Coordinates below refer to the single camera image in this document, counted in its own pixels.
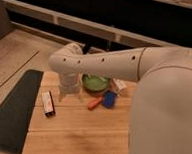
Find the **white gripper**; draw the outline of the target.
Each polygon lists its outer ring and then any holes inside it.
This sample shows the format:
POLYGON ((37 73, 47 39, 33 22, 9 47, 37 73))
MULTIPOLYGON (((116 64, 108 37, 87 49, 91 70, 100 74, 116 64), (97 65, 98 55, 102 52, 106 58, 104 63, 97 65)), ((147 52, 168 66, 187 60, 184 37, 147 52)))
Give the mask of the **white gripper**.
POLYGON ((80 84, 79 84, 79 74, 60 74, 59 75, 59 90, 61 93, 70 93, 76 94, 79 92, 80 84))

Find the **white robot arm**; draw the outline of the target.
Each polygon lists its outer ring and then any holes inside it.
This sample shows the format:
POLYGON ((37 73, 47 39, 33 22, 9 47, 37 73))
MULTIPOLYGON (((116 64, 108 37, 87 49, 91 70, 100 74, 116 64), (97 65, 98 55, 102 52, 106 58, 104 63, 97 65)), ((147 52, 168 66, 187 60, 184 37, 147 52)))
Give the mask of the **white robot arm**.
POLYGON ((137 88, 131 104, 129 154, 192 154, 192 49, 143 47, 84 55, 76 44, 54 52, 49 65, 63 88, 80 73, 137 88))

